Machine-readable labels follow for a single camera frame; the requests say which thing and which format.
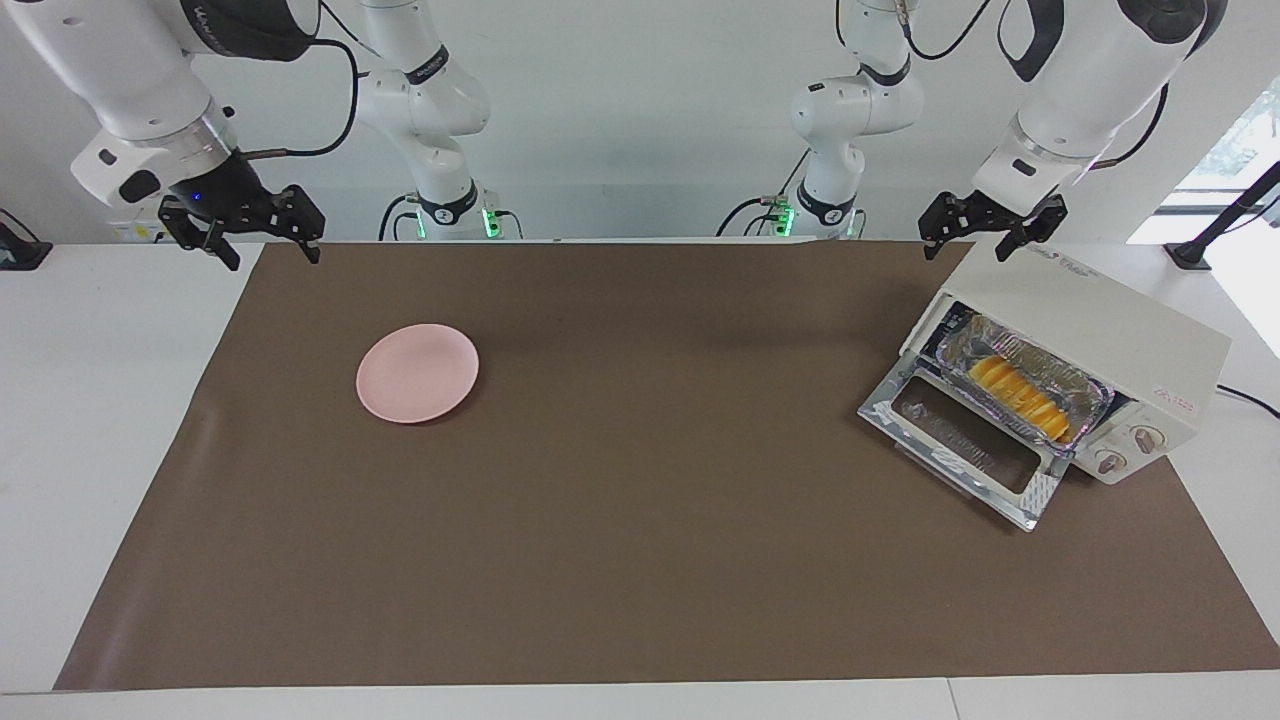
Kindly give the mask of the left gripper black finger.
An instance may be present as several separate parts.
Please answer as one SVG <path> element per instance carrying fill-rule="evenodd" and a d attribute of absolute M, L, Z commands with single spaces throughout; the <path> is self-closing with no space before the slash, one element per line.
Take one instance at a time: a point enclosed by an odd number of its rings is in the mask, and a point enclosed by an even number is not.
<path fill-rule="evenodd" d="M 969 210 L 968 199 L 941 192 L 922 213 L 918 229 L 927 261 L 933 261 L 946 243 L 972 233 Z"/>
<path fill-rule="evenodd" d="M 1019 249 L 1030 243 L 1047 242 L 1068 217 L 1068 205 L 1062 195 L 1050 195 L 1036 209 L 1033 217 L 1016 219 L 1005 237 L 996 246 L 995 255 L 1000 263 L 1007 261 Z"/>

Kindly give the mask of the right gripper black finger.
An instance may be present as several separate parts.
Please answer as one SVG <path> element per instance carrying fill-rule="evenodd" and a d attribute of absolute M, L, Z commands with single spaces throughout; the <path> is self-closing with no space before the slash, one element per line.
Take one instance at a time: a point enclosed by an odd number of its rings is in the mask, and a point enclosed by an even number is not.
<path fill-rule="evenodd" d="M 305 190 L 298 184 L 287 186 L 270 196 L 271 218 L 268 233 L 296 243 L 310 264 L 319 264 L 326 218 Z"/>
<path fill-rule="evenodd" d="M 224 234 L 241 218 L 241 204 L 215 193 L 166 193 L 159 205 L 157 218 L 166 233 L 187 251 L 202 251 L 236 272 L 239 254 Z"/>

